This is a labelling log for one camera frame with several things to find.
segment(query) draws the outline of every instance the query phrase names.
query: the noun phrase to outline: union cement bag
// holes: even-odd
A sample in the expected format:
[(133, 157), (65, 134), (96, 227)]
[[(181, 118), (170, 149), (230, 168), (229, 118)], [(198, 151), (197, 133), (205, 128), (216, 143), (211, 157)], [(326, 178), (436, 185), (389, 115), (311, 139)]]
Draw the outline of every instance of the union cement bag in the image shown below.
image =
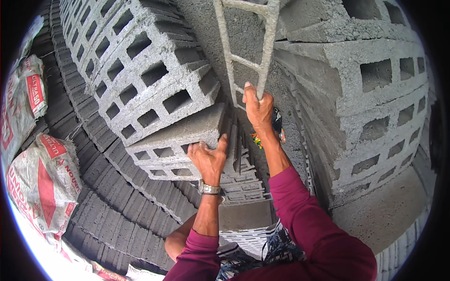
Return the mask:
[(11, 163), (6, 184), (19, 212), (60, 252), (82, 188), (73, 143), (38, 134)]
[(28, 99), (34, 118), (47, 112), (47, 94), (44, 84), (44, 64), (32, 54), (20, 64), (20, 79), (27, 85)]
[(8, 77), (6, 95), (1, 102), (1, 168), (6, 173), (17, 151), (36, 126), (28, 101), (26, 83), (20, 67)]

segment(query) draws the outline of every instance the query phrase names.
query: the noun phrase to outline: gray cement surface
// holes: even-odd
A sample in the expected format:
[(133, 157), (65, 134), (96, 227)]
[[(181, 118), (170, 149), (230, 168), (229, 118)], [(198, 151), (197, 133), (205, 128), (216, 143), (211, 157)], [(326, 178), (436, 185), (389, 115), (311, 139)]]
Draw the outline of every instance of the gray cement surface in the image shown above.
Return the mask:
[[(218, 96), (226, 94), (231, 100), (225, 58), (212, 1), (175, 0), (174, 2), (178, 10), (184, 14), (187, 23), (192, 27), (207, 59), (211, 61), (213, 69), (220, 80), (221, 88)], [(251, 12), (226, 8), (225, 19), (227, 21), (231, 53), (252, 62), (260, 63), (264, 29), (258, 16)], [(234, 66), (234, 78), (239, 87), (243, 88), (246, 81), (250, 81), (254, 85), (257, 84), (258, 76), (254, 70), (236, 62)], [(286, 133), (286, 143), (283, 144), (283, 149), (299, 172), (302, 180), (306, 182), (306, 165), (300, 149), (300, 133), (293, 119), (295, 111), (289, 100), (288, 89), (282, 79), (282, 71), (275, 65), (273, 58), (270, 63), (265, 90), (274, 96), (274, 105), (281, 111), (283, 128)], [(237, 96), (238, 102), (243, 105), (242, 95), (237, 93)], [(236, 109), (236, 112), (245, 133), (250, 137), (254, 130), (247, 119), (246, 113), (240, 109)], [(251, 145), (250, 149), (252, 149), (255, 157), (255, 166), (259, 167), (263, 180), (268, 186), (267, 180), (270, 176), (264, 150), (260, 150), (257, 145)]]
[(426, 203), (425, 190), (410, 166), (370, 194), (332, 209), (333, 221), (378, 254), (410, 227)]

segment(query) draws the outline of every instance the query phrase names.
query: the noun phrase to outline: magenta long sleeve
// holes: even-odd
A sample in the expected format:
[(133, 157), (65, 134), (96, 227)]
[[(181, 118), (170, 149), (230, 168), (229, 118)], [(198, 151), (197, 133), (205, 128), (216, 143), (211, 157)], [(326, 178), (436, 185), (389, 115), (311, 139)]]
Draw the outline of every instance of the magenta long sleeve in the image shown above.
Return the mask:
[[(372, 250), (332, 222), (319, 207), (317, 199), (310, 196), (293, 167), (272, 177), (269, 185), (276, 213), (292, 240), (305, 251), (306, 261), (255, 268), (238, 274), (232, 278), (233, 281), (375, 280), (377, 263)], [(191, 280), (193, 276), (196, 280), (215, 279), (213, 273), (217, 275), (220, 262), (217, 255), (211, 252), (211, 237), (195, 234), (195, 238), (199, 239), (196, 245), (205, 245), (208, 251), (196, 253), (199, 255), (196, 258), (193, 255), (195, 250), (189, 246), (189, 250), (185, 249), (178, 257), (177, 264), (166, 276), (167, 280)], [(186, 251), (191, 258), (182, 257)]]
[(191, 229), (186, 247), (164, 280), (215, 280), (221, 267), (218, 247), (219, 237), (201, 235)]

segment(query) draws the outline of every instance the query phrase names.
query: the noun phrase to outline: person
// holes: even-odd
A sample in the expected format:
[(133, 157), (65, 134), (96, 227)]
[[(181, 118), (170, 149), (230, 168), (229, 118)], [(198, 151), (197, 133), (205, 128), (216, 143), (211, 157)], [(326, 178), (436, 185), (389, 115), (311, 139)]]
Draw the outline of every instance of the person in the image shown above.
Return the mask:
[[(271, 123), (273, 97), (264, 92), (258, 100), (255, 87), (247, 82), (243, 102), (269, 166), (270, 192), (280, 219), (275, 227), (279, 237), (272, 240), (278, 244), (269, 245), (263, 261), (224, 262), (217, 253), (221, 197), (203, 194), (198, 212), (166, 239), (166, 251), (176, 263), (164, 280), (375, 280), (377, 263), (372, 250), (332, 222), (284, 153)], [(189, 145), (188, 157), (205, 184), (219, 186), (226, 146), (226, 135), (220, 137), (215, 150), (203, 142)], [(291, 246), (279, 243), (283, 236)], [(226, 265), (235, 267), (223, 272)]]

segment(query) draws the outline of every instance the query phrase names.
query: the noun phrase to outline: wristwatch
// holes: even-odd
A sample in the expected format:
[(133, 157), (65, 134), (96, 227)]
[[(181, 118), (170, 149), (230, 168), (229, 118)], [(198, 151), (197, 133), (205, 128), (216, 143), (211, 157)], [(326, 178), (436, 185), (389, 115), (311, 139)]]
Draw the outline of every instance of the wristwatch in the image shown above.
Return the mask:
[(205, 184), (203, 179), (200, 179), (198, 181), (198, 192), (200, 194), (216, 195), (216, 194), (219, 194), (221, 192), (221, 187), (220, 186), (214, 187), (214, 186), (211, 186), (211, 185), (207, 185), (207, 184)]

